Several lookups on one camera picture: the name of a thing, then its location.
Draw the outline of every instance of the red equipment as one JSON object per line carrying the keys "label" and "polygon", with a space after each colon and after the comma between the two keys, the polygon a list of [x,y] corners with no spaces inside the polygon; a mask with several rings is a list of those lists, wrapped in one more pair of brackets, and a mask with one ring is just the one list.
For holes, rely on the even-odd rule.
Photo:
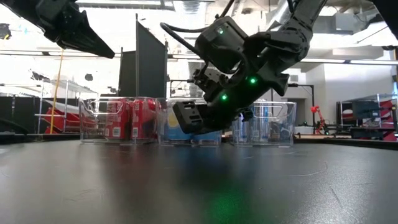
{"label": "red equipment", "polygon": [[314,114],[315,114],[315,113],[318,113],[319,118],[321,119],[320,125],[319,125],[318,129],[315,131],[315,134],[321,134],[320,131],[321,131],[322,129],[325,130],[325,134],[328,134],[328,133],[326,133],[327,130],[326,130],[326,126],[325,126],[325,119],[323,119],[323,116],[322,116],[322,114],[321,114],[321,110],[319,109],[319,106],[316,105],[316,106],[311,107],[311,112],[314,113]]}
{"label": "red equipment", "polygon": [[131,123],[130,104],[125,99],[107,102],[105,137],[108,139],[129,139]]}
{"label": "red equipment", "polygon": [[153,99],[138,98],[130,102],[132,108],[131,139],[155,138],[156,102]]}

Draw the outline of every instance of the black divider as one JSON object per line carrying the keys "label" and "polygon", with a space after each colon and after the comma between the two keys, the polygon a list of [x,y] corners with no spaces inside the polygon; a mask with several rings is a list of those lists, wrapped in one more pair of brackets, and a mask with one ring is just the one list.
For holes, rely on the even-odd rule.
{"label": "black divider", "polygon": [[[0,118],[6,119],[8,121],[13,121],[12,97],[0,97]],[[5,132],[5,131],[11,132],[12,129],[0,124],[0,132]]]}
{"label": "black divider", "polygon": [[136,21],[138,96],[166,97],[167,43]]}
{"label": "black divider", "polygon": [[14,122],[35,133],[35,98],[15,97]]}
{"label": "black divider", "polygon": [[137,96],[136,52],[123,52],[120,58],[119,96]]}

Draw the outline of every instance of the clear plastic bin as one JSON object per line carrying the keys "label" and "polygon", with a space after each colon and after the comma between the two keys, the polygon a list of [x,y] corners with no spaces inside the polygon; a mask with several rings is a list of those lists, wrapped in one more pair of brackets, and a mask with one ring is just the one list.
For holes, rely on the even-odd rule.
{"label": "clear plastic bin", "polygon": [[161,145],[169,146],[219,146],[221,144],[221,131],[208,134],[185,134],[173,112],[173,105],[179,101],[195,101],[205,103],[197,98],[159,98],[157,99],[158,141]]}
{"label": "clear plastic bin", "polygon": [[153,98],[79,99],[80,139],[93,143],[156,142],[156,100]]}
{"label": "clear plastic bin", "polygon": [[233,144],[240,146],[293,145],[296,103],[256,101],[253,119],[233,123]]}

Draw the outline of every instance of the yellow label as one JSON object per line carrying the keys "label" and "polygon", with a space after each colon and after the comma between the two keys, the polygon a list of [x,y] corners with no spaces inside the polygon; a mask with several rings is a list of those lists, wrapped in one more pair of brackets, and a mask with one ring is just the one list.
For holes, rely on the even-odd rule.
{"label": "yellow label", "polygon": [[178,126],[177,117],[172,111],[169,111],[169,118],[167,120],[169,122],[169,127],[176,128]]}

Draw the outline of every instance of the soda can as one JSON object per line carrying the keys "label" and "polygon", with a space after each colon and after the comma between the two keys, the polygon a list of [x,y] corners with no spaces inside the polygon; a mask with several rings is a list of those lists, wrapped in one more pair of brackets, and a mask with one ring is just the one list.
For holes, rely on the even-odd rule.
{"label": "soda can", "polygon": [[236,121],[232,123],[233,142],[235,144],[249,143],[249,122],[242,122],[243,117],[239,116]]}
{"label": "soda can", "polygon": [[199,145],[218,145],[221,143],[221,131],[195,135],[193,140]]}
{"label": "soda can", "polygon": [[155,99],[135,99],[130,104],[132,109],[131,139],[155,139],[157,125]]}
{"label": "soda can", "polygon": [[167,108],[167,122],[165,124],[165,137],[168,141],[189,141],[191,134],[185,134],[174,114],[173,108]]}
{"label": "soda can", "polygon": [[126,99],[117,99],[106,103],[105,138],[129,139],[130,112],[130,105]]}
{"label": "soda can", "polygon": [[252,106],[253,119],[251,122],[250,141],[253,143],[268,142],[269,123],[268,123],[268,107]]}

